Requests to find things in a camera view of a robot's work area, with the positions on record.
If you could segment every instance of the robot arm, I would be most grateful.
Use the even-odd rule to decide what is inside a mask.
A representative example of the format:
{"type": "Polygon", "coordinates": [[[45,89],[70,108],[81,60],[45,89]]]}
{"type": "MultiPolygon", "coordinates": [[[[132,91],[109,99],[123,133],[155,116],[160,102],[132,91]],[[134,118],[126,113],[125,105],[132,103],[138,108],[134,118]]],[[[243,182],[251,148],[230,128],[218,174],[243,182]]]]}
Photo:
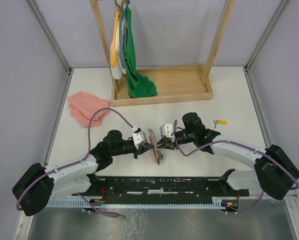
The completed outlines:
{"type": "Polygon", "coordinates": [[[95,177],[94,173],[112,164],[113,156],[133,154],[137,159],[138,155],[153,148],[154,146],[147,142],[145,133],[140,129],[133,132],[132,137],[127,140],[122,138],[120,131],[111,130],[103,141],[90,151],[84,161],[80,162],[84,158],[82,156],[54,166],[42,167],[39,163],[33,164],[13,187],[12,192],[16,199],[19,199],[37,178],[58,169],[37,182],[20,201],[24,213],[32,216],[53,200],[88,191],[95,177]]]}
{"type": "Polygon", "coordinates": [[[298,169],[279,146],[271,145],[269,148],[264,148],[233,141],[220,132],[205,128],[195,112],[185,114],[182,121],[185,129],[175,131],[174,134],[172,124],[166,124],[160,128],[162,139],[157,143],[157,148],[176,150],[178,145],[187,143],[194,143],[198,148],[215,143],[202,148],[201,151],[231,158],[252,169],[250,171],[234,170],[231,172],[227,178],[227,183],[235,190],[262,189],[269,196],[282,200],[291,189],[294,184],[293,180],[261,153],[271,156],[295,179],[299,178],[298,169]],[[255,151],[250,151],[243,146],[255,149],[255,151]]]}

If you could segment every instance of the wooden rack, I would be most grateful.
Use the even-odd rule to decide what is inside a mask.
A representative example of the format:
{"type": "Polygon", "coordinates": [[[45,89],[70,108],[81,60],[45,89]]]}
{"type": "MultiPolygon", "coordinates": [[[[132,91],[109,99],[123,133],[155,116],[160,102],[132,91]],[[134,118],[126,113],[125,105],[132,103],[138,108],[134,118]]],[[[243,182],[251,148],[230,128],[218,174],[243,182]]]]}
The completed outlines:
{"type": "MultiPolygon", "coordinates": [[[[206,64],[138,68],[137,71],[143,76],[148,76],[156,86],[158,94],[151,97],[130,98],[125,76],[119,80],[111,77],[113,83],[113,106],[120,107],[210,100],[213,97],[213,91],[210,85],[209,75],[229,21],[234,2],[235,0],[225,0],[206,64]]],[[[107,42],[98,0],[90,0],[90,5],[97,24],[107,65],[112,75],[110,48],[107,42]]]]}

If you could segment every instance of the white wall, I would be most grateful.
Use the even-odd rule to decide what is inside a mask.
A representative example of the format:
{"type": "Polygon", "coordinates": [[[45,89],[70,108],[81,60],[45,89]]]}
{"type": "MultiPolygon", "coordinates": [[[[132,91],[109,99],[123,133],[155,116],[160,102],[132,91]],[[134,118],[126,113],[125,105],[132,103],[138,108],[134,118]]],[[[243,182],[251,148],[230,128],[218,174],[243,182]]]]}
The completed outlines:
{"type": "Polygon", "coordinates": [[[299,169],[299,0],[290,1],[252,76],[274,143],[299,169]]]}
{"type": "MultiPolygon", "coordinates": [[[[106,67],[90,1],[36,0],[71,67],[106,67]]],[[[114,0],[98,1],[108,43],[114,0]]],[[[139,67],[205,63],[224,0],[131,0],[139,67]]],[[[280,0],[236,0],[215,65],[245,65],[280,0]]]]}
{"type": "Polygon", "coordinates": [[[20,212],[12,187],[41,162],[67,73],[24,0],[0,0],[0,240],[20,212]]]}

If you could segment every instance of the green towel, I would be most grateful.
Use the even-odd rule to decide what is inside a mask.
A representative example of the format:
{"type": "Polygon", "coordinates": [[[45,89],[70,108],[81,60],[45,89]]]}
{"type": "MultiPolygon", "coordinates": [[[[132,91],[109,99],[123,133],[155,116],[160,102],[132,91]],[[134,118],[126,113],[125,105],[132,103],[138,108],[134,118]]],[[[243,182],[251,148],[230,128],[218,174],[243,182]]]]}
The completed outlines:
{"type": "Polygon", "coordinates": [[[142,76],[136,71],[136,57],[132,35],[132,11],[126,7],[124,13],[128,22],[127,44],[124,50],[128,94],[135,99],[157,95],[158,92],[154,83],[147,76],[142,76]]]}

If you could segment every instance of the wooden tray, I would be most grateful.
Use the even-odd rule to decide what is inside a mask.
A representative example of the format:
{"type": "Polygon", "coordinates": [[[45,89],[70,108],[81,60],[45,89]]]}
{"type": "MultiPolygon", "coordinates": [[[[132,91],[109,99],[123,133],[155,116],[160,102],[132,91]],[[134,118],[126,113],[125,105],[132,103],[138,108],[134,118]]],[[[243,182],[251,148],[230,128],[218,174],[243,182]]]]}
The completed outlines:
{"type": "Polygon", "coordinates": [[[112,104],[114,107],[190,102],[210,100],[213,91],[209,79],[202,84],[204,65],[168,66],[140,68],[137,71],[155,84],[157,95],[151,97],[131,98],[128,93],[127,80],[118,81],[119,93],[113,87],[112,104]]]}

